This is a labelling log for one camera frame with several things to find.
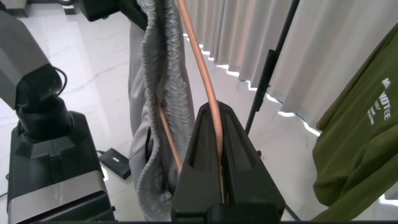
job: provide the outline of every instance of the copper-colored hanger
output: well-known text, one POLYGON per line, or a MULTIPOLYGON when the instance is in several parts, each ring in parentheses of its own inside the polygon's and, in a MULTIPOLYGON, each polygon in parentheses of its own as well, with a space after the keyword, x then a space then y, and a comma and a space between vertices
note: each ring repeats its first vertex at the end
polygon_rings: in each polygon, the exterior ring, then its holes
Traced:
MULTIPOLYGON (((218 102, 216 99, 216 95, 214 93, 213 84, 211 83, 211 79, 210 79, 209 72, 206 67, 205 59, 203 58, 203 55, 201 54, 201 50, 200 50, 200 47, 199 47, 199 44, 197 41, 197 35, 193 28, 192 21, 191 21, 191 18, 190 18, 188 9, 187 9, 187 5, 185 4, 185 0, 178 0, 178 6, 180 8, 180 12, 182 15, 182 20, 185 24, 185 28, 187 29, 187 32, 188 32, 188 37, 190 39, 191 47, 192 47, 193 53, 195 55, 195 58, 197 60, 200 75, 203 80, 203 84, 205 85, 207 98, 208 98, 209 105, 210 105, 211 117, 213 118, 214 130, 215 130, 215 134, 216 134, 218 171, 219 171, 219 175, 220 175, 221 195, 222 195, 222 199, 224 202, 224 186, 223 186, 223 176, 222 176, 222 172, 221 172, 221 155, 223 153, 223 127, 221 125, 220 109, 218 107, 218 102)), ((170 127, 167 123, 163 109, 160 105, 160 102, 158 102, 158 110, 159 110, 160 118, 162 120, 162 124, 164 126, 164 129, 165 129, 165 132, 167 135, 167 139, 169 140, 170 147, 171 147, 173 155, 174 155, 174 159, 177 163, 177 167, 181 171, 182 163, 178 156, 177 148, 175 147, 172 133, 171 133, 170 127)))

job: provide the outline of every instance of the curtain fold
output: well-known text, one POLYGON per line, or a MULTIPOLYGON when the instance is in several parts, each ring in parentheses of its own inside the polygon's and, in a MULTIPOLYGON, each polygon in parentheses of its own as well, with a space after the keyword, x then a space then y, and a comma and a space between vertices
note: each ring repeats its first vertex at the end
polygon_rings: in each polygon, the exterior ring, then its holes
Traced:
MULTIPOLYGON (((257 87, 292 0, 187 0, 202 51, 257 87)), ((314 127, 398 22, 395 0, 301 0, 268 92, 314 127)))

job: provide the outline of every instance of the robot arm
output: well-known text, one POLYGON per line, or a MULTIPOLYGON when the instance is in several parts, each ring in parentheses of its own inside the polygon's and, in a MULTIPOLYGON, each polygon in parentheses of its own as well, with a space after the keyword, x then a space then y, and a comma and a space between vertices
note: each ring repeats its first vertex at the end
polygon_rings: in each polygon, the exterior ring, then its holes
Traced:
POLYGON ((0 11, 0 98, 12 109, 36 112, 62 81, 26 26, 0 11))

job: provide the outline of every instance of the black pole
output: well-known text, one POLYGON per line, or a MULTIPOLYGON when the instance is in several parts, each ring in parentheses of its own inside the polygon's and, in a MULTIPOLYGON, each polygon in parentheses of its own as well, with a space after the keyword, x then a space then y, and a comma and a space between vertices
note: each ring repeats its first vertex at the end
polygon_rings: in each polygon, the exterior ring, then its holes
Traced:
POLYGON ((264 101, 264 96, 266 95, 267 88, 269 86, 269 82, 271 80, 272 73, 274 72, 276 62, 278 61, 280 51, 284 46, 285 39, 287 37, 287 33, 289 31, 290 25, 292 24, 294 14, 296 12, 297 6, 299 5, 300 0, 293 0, 292 5, 290 6, 289 13, 287 14, 286 21, 282 32, 280 33, 280 37, 278 40, 278 44, 275 50, 269 50, 266 63, 264 65, 264 69, 262 70, 260 83, 256 91, 256 95, 253 100, 253 104, 250 109, 250 114, 248 121, 246 123, 246 128, 244 129, 247 134, 249 134, 251 125, 253 123, 254 115, 256 112, 260 110, 262 102, 264 101))

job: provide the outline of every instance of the floor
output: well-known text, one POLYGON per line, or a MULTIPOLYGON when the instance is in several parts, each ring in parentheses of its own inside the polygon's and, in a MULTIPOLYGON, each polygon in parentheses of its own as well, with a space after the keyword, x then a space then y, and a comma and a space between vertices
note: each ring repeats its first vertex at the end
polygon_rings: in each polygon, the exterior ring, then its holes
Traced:
MULTIPOLYGON (((129 71, 129 21, 122 14, 88 22, 82 14, 66 16, 56 4, 34 4, 29 18, 20 18, 51 63, 68 75, 61 97, 69 110, 84 113, 97 150, 113 147, 128 155, 132 134, 129 126, 127 76, 129 71)), ((186 66, 191 83, 201 83, 192 50, 186 42, 186 66)), ((246 124, 254 91, 248 83, 226 74, 207 61, 218 99, 230 105, 242 125, 246 124)), ((195 111, 206 102, 203 85, 192 85, 195 111)), ((303 220, 317 215, 325 206, 312 191, 315 167, 311 150, 316 135, 299 118, 279 112, 280 104, 270 96, 257 113, 249 137, 280 189, 287 204, 303 220)), ((15 112, 0 101, 0 194, 7 191, 11 131, 15 112)), ((107 190, 118 220, 144 220, 131 179, 121 180, 106 172, 107 190)), ((379 200, 358 219, 397 219, 397 207, 379 200)), ((283 220, 293 220, 285 212, 283 220)), ((0 223, 6 223, 6 197, 0 198, 0 223)))

